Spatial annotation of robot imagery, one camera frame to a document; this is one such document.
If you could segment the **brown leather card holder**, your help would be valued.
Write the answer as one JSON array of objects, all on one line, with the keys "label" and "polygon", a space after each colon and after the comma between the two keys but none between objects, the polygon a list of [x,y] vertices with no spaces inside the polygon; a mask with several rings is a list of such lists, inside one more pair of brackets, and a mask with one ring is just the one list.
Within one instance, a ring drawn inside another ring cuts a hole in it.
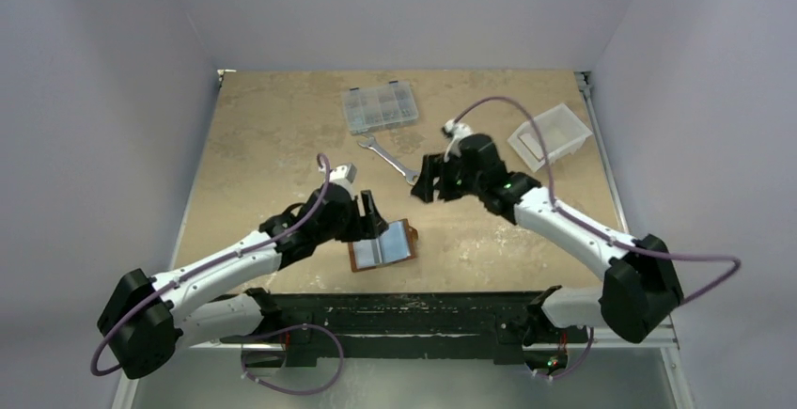
[{"label": "brown leather card holder", "polygon": [[353,273],[390,266],[417,257],[417,230],[408,219],[391,222],[378,238],[348,243]]}]

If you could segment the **white plastic bin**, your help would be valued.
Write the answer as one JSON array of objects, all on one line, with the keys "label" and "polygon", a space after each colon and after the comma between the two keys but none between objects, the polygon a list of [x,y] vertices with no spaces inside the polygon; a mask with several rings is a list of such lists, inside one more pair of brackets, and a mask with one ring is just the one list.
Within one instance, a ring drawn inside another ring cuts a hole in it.
[{"label": "white plastic bin", "polygon": [[[564,103],[535,116],[534,120],[539,127],[542,140],[545,142],[550,164],[566,155],[573,154],[593,135],[590,128]],[[519,136],[525,133],[533,134],[539,141],[537,132],[527,120],[509,136],[508,144],[530,170],[536,172],[544,167],[545,162],[544,159],[536,160],[535,156],[521,142]]]}]

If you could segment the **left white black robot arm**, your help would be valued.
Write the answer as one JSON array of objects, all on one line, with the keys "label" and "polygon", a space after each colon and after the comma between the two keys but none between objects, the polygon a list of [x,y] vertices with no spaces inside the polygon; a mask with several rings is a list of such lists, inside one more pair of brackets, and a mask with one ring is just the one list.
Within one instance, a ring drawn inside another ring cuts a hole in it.
[{"label": "left white black robot arm", "polygon": [[370,241],[387,230],[369,190],[354,195],[332,181],[191,265],[156,275],[134,269],[119,279],[97,321],[102,341],[91,372],[104,376],[120,370],[139,379],[182,347],[236,336],[270,341],[279,333],[280,317],[270,308],[268,293],[228,297],[227,291],[306,259],[326,242]]}]

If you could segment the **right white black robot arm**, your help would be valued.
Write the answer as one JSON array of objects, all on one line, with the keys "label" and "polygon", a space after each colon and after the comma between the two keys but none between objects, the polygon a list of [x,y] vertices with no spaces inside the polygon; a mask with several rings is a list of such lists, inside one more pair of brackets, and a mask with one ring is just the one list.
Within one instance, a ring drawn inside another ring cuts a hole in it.
[{"label": "right white black robot arm", "polygon": [[411,191],[425,203],[477,197],[510,224],[544,237],[583,263],[597,288],[553,286],[528,305],[524,344],[549,340],[573,326],[607,327],[640,343],[684,300],[665,243],[604,226],[563,202],[538,180],[510,171],[486,134],[465,136],[458,152],[427,154]]}]

